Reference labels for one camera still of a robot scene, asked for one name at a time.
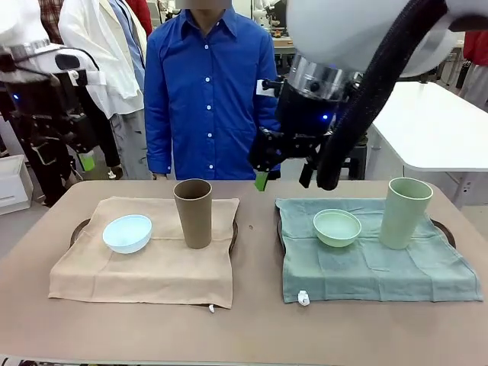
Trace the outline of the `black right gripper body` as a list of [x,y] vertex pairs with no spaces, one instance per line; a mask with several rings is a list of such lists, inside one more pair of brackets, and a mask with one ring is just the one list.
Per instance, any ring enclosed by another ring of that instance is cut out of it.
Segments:
[[268,149],[278,149],[284,145],[284,138],[296,135],[322,136],[342,105],[341,100],[305,96],[287,81],[267,81],[266,91],[272,93],[271,101],[266,103]]

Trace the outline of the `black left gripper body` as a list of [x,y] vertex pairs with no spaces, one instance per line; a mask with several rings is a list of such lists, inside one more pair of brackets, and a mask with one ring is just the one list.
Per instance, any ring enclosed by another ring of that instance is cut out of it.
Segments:
[[77,110],[77,96],[68,73],[17,67],[8,53],[1,53],[1,86],[15,109],[24,115],[58,117]]

